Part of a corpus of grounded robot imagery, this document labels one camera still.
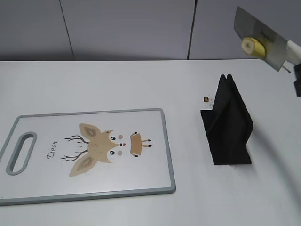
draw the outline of cutting board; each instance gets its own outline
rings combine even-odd
[[[19,116],[0,160],[0,205],[175,191],[162,109]]]

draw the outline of deer illustration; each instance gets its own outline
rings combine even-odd
[[[131,136],[131,155],[134,157],[138,157],[141,155],[142,152],[142,147],[151,147],[151,145],[142,145],[143,142],[151,141],[149,139],[147,140],[142,140],[140,133],[133,133]]]
[[[71,136],[71,138],[67,138],[68,141],[79,140],[78,143],[88,144],[87,150],[83,152],[76,152],[78,154],[77,156],[65,155],[64,158],[61,158],[65,159],[66,161],[77,160],[69,174],[70,177],[74,177],[89,171],[96,165],[98,161],[111,163],[107,157],[108,152],[110,152],[110,154],[115,154],[114,151],[110,151],[112,148],[126,145],[119,145],[112,142],[112,140],[115,140],[115,137],[109,138],[112,130],[100,132],[100,130],[96,126],[83,123],[79,125],[79,128],[82,136],[89,139],[90,142],[85,141],[79,135],[74,135]]]

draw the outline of deer ear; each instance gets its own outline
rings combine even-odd
[[[100,135],[100,130],[96,126],[82,123],[79,125],[79,128],[81,134],[89,140],[97,135]]]
[[[69,176],[75,177],[92,169],[97,163],[89,154],[84,155],[76,161]]]

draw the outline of knife blade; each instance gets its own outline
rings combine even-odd
[[[280,70],[286,60],[287,40],[241,7],[236,10],[234,30],[241,39],[250,37],[258,40],[265,48],[263,60],[275,70]]]

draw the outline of deer antler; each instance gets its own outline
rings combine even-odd
[[[65,159],[65,161],[75,161],[77,160],[83,153],[87,152],[87,150],[83,151],[83,152],[76,152],[76,154],[78,154],[77,156],[67,156],[67,155],[64,155],[65,157],[64,158],[60,158],[60,159]]]
[[[74,136],[71,136],[71,138],[65,138],[66,140],[68,141],[71,141],[71,140],[81,140],[81,141],[78,141],[78,143],[86,143],[86,144],[89,144],[89,142],[85,141],[84,138],[82,138],[80,135],[74,135]]]

